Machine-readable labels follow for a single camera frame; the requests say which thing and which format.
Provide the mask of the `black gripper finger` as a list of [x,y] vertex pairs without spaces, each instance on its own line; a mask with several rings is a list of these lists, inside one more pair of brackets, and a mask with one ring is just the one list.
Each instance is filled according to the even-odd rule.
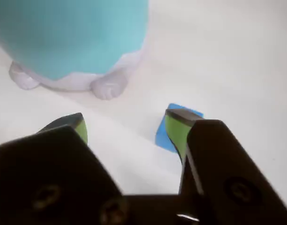
[[128,205],[81,113],[0,145],[0,225],[123,225]]

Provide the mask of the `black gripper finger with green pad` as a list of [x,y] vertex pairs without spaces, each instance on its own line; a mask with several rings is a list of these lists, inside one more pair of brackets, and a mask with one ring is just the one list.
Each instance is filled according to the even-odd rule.
[[220,120],[167,109],[165,126],[192,177],[202,225],[287,225],[287,207]]

